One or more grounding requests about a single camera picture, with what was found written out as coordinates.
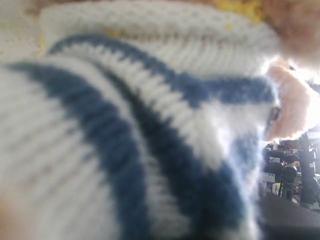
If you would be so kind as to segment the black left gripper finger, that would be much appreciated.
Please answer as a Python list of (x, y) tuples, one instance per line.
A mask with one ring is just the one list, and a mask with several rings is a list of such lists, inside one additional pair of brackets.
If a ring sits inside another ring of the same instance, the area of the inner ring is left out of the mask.
[(270, 194), (259, 200), (258, 210), (258, 224), (263, 240), (320, 239), (319, 210), (303, 208)]

